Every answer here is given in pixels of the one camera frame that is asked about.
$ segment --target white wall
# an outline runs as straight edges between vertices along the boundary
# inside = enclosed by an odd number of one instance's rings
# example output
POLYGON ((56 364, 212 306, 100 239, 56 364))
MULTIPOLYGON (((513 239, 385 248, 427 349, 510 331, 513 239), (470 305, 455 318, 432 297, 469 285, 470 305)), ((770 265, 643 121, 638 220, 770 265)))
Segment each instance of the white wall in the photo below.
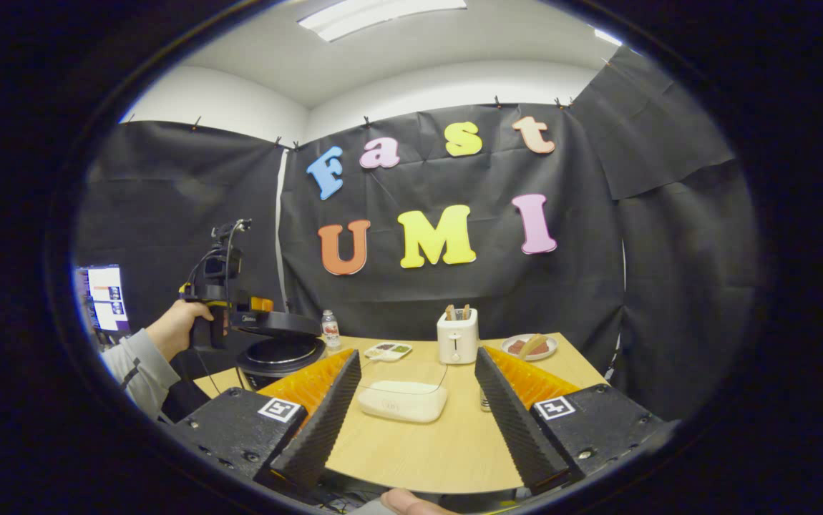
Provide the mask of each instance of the white wall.
POLYGON ((121 121, 162 120, 214 127, 291 146, 303 142, 309 111, 255 82, 215 69, 177 66, 155 82, 121 121))
POLYGON ((532 61, 463 62, 403 73, 333 98, 310 111, 304 138, 313 141, 370 121, 427 109, 503 102, 562 104, 598 71, 532 61))
POLYGON ((454 105, 501 102, 563 104, 577 97, 595 69, 553 62, 463 62, 372 82, 307 109, 255 82, 214 69, 178 66, 160 78, 122 121, 163 120, 215 127, 291 146, 371 121, 454 105))

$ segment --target black curtain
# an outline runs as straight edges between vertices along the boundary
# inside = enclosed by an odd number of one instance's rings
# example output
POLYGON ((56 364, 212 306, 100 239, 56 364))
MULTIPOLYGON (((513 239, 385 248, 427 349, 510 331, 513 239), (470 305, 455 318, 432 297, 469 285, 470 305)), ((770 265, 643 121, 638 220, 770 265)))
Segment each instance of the black curtain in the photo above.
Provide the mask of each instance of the black curtain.
MULTIPOLYGON (((231 281, 283 309, 275 258, 275 202, 283 149, 244 134, 188 124, 120 124, 92 163, 78 214, 75 262, 118 264, 131 329, 149 325, 179 296, 199 258, 211 247, 212 227, 252 218, 237 232, 244 253, 241 278, 231 281)), ((235 352, 258 337, 231 332, 235 352)), ((183 379, 205 375, 193 355, 172 365, 183 379)), ((234 365, 235 352, 205 354, 209 371, 234 365)), ((172 388, 170 416, 189 413, 203 397, 189 381, 172 388)))
POLYGON ((571 109, 599 156, 627 285, 613 384, 664 418, 712 394, 764 299, 758 221, 712 118, 622 46, 571 109))
POLYGON ((623 295, 621 244, 614 202, 578 121, 557 107, 510 104, 452 107, 403 114, 313 141, 288 156, 281 195, 281 253, 287 296, 301 312, 332 309, 347 335, 437 338, 437 319, 449 303, 478 309, 482 338, 561 332, 604 371, 615 348, 623 295), (551 154, 527 149, 512 124, 523 117, 545 123, 551 154), (482 149, 451 157, 444 128, 478 127, 482 149), (378 137, 399 143, 395 167, 359 165, 364 144, 378 137), (332 146, 344 153, 343 186, 324 201, 307 167, 332 146), (522 219, 510 203, 542 193, 551 253, 526 255, 522 219), (467 205, 472 263, 399 266, 404 255, 403 212, 422 211, 437 226, 444 208, 467 205), (371 222, 368 260, 358 273, 324 270, 317 231, 342 225, 342 258, 353 254, 349 222, 371 222))

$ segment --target computer monitor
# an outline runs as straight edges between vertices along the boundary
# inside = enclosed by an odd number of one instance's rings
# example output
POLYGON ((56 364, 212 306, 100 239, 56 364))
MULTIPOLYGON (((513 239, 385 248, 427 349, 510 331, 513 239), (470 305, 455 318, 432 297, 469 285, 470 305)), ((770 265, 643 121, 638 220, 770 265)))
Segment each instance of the computer monitor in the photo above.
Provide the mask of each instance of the computer monitor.
POLYGON ((118 265, 78 267, 75 286, 95 330, 131 331, 118 265))

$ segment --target ceiling light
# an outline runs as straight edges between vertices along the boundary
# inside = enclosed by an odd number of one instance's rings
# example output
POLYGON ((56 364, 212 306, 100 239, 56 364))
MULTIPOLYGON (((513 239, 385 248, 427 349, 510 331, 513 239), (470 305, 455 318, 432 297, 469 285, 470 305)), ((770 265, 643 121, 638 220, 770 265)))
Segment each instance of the ceiling light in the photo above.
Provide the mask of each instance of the ceiling light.
POLYGON ((326 41, 408 14, 466 9, 464 0, 345 0, 298 21, 326 41))
POLYGON ((603 32, 599 29, 593 29, 593 30, 595 31, 595 36, 597 38, 602 39, 604 41, 608 41, 609 43, 612 43, 613 45, 621 46, 621 41, 618 41, 617 39, 612 38, 612 36, 609 36, 607 33, 603 32))

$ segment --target wooden table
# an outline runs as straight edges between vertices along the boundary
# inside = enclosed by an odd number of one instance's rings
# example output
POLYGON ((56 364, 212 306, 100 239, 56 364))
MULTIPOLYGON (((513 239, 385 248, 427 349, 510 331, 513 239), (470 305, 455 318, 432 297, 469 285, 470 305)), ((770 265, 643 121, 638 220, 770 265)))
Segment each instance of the wooden table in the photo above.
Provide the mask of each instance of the wooden table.
MULTIPOLYGON (((558 350, 549 358, 533 361, 533 365, 578 388, 605 383, 561 333, 549 336, 558 341, 558 350)), ((369 362, 363 352, 382 341, 342 336, 343 348, 359 350, 361 366, 369 362)), ((503 339, 481 341, 490 348, 500 348, 502 342, 503 339)), ((437 342, 399 343, 414 346, 403 361, 438 363, 437 342)), ((355 395, 326 468, 370 483, 418 492, 461 494, 522 486, 494 418, 478 406, 474 363, 447 367, 447 404, 440 418, 432 423, 403 423, 370 416, 360 410, 355 395)), ((224 391, 240 386, 237 374, 237 368, 231 368, 213 378, 220 391, 224 391)), ((196 379, 195 384, 208 397, 218 394, 208 378, 196 379)))

